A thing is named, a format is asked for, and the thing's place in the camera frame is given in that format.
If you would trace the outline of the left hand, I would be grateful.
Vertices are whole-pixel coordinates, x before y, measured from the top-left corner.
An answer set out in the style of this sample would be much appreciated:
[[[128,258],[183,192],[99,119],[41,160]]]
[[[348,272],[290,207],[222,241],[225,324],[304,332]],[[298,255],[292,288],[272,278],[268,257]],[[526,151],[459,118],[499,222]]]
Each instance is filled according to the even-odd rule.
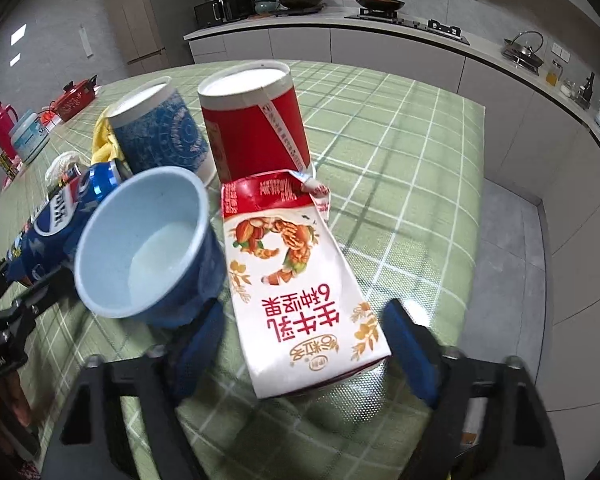
[[[32,412],[20,375],[11,372],[0,378],[0,452],[32,460],[38,442],[30,434]]]

